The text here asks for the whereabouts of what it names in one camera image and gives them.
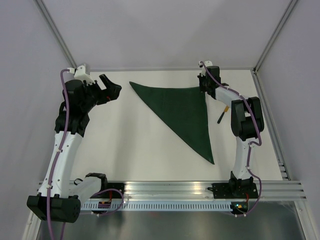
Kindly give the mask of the green cloth napkin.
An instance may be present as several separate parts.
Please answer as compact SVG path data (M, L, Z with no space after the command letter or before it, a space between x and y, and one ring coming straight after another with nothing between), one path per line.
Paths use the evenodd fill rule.
M191 149L214 164L206 97L199 87L161 88L129 83L140 99Z

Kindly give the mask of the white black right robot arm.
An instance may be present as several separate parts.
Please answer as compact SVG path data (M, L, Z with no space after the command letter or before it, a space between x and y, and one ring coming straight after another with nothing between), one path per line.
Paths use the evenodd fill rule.
M224 103L231 111L230 126L236 138L235 162L228 183L212 184L215 199L258 199L260 193L254 183L250 168L252 152L255 146L262 145L261 132L264 130L264 118L261 101L258 97L245 97L222 83L220 68L211 61L200 61L200 91L213 99Z

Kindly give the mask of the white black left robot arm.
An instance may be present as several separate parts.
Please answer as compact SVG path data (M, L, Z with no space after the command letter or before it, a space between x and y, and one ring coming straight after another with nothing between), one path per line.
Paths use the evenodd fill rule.
M81 205L93 196L104 198L109 193L107 176L88 173L83 181L70 186L71 173L78 148L89 124L93 107L116 100L122 87L105 74L97 81L72 79L65 82L58 117L55 120L54 148L49 167L37 195L27 199L28 208L43 221L74 223Z

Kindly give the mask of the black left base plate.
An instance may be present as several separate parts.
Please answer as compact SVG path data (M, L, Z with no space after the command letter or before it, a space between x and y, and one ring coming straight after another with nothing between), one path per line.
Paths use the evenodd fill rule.
M125 184L123 182L109 182L106 186L106 189L116 189L123 194L125 191ZM119 192L114 190L107 191L104 194L104 197L111 198L111 199L120 199L121 194Z

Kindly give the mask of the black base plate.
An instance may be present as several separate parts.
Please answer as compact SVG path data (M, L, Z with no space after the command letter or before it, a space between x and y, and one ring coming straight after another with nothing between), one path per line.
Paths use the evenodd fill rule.
M211 185L214 199L257 199L259 192L253 183L251 186L231 187L229 183L213 183Z
M123 182L109 182L106 186L106 189L116 189L123 194L125 191L125 184ZM114 190L107 191L104 194L104 197L111 198L111 199L120 199L121 194L119 192Z

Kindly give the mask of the aluminium frame rail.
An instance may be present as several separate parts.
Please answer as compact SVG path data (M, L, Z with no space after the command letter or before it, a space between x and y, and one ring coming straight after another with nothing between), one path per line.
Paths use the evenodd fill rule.
M122 181L128 201L211 201L208 188L227 181ZM263 180L260 199L267 201L305 201L303 185L297 180Z

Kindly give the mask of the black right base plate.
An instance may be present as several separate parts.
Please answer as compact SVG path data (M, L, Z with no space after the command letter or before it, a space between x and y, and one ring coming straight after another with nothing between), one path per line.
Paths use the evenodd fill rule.
M251 186L231 187L229 183L213 183L211 185L214 199L257 199L259 192L253 183Z

